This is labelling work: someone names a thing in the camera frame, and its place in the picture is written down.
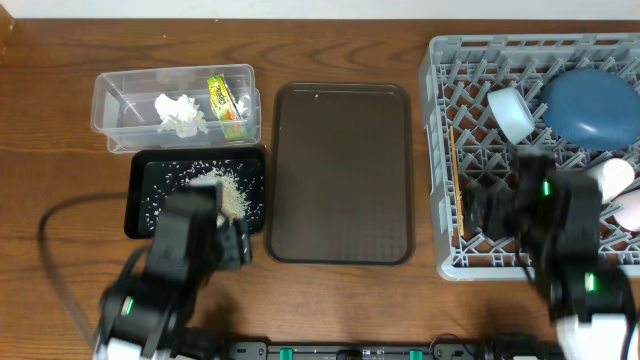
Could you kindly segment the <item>wooden chopstick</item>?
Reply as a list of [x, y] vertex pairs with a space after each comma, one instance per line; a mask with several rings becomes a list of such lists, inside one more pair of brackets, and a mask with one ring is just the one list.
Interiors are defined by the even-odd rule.
[[464, 236], [464, 218], [462, 212], [462, 199], [460, 192], [460, 184], [458, 177], [458, 160], [457, 160], [457, 150], [456, 150], [456, 140], [454, 130], [449, 130], [449, 142], [451, 149], [451, 162], [452, 162], [452, 178], [454, 182], [454, 195], [455, 195], [455, 205], [456, 205], [456, 214], [458, 219], [458, 233], [460, 237]]
[[463, 216], [463, 207], [462, 207], [462, 197], [461, 197], [461, 189], [460, 189], [460, 183], [459, 183], [459, 177], [458, 177], [458, 162], [457, 162], [457, 152], [456, 152], [456, 148], [455, 148], [455, 144], [452, 143], [452, 174], [453, 174], [453, 181], [454, 181], [454, 195], [455, 195], [455, 202], [456, 202], [456, 212], [457, 212], [457, 216], [458, 216], [458, 228], [459, 228], [459, 235], [461, 237], [464, 237], [464, 216]]

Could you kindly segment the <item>white rice food waste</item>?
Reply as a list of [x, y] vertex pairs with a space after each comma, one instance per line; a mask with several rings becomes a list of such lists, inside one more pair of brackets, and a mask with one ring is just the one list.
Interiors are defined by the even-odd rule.
[[219, 180], [223, 184], [222, 211], [244, 218], [251, 233], [264, 225], [264, 168], [257, 159], [151, 162], [145, 166], [137, 230], [154, 234], [165, 199], [193, 179]]

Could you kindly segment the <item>light blue bowl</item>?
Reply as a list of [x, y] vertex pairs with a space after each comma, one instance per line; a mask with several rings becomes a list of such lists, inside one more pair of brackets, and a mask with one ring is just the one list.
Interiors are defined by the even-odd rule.
[[497, 124], [511, 144], [519, 144], [534, 131], [532, 114], [515, 88], [490, 92], [487, 100]]

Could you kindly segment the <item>white cup green inside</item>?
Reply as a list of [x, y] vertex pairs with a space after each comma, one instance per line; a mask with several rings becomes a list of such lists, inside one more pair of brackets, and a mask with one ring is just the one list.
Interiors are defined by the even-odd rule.
[[603, 204], [620, 195], [635, 178], [632, 165], [620, 158], [611, 158], [595, 165], [589, 168], [586, 174], [597, 182]]

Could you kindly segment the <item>white cup pink inside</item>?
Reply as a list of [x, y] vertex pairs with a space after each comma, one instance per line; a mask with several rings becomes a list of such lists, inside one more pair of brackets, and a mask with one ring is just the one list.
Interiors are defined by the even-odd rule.
[[638, 232], [640, 228], [640, 190], [635, 190], [619, 196], [613, 201], [618, 209], [614, 214], [616, 222], [632, 232]]

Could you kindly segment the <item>dark blue plate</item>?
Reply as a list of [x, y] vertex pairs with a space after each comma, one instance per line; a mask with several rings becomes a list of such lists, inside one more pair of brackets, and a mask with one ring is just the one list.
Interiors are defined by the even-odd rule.
[[597, 151], [620, 150], [639, 137], [639, 93], [598, 69], [559, 75], [541, 93], [543, 120], [566, 141]]

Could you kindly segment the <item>green yellow snack wrapper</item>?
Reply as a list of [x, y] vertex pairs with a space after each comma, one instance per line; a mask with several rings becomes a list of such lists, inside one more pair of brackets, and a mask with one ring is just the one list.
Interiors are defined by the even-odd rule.
[[226, 140], [244, 140], [248, 137], [247, 121], [250, 118], [250, 97], [236, 97], [223, 75], [215, 75], [207, 80], [211, 109], [221, 123]]

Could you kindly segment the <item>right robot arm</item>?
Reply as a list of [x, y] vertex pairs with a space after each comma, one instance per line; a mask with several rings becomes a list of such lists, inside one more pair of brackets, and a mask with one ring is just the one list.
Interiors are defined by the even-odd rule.
[[602, 193], [583, 172], [557, 168], [552, 156], [524, 153], [515, 187], [461, 193], [464, 224], [490, 238], [511, 238], [530, 262], [522, 270], [548, 305], [566, 359], [636, 359], [639, 310], [629, 277], [601, 259]]

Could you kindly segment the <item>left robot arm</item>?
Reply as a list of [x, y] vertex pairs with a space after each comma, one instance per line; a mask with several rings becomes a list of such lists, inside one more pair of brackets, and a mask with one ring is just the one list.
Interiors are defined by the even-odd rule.
[[215, 271], [252, 260], [242, 218], [163, 214], [152, 245], [134, 252], [103, 293], [95, 359], [225, 359], [222, 340], [188, 323]]

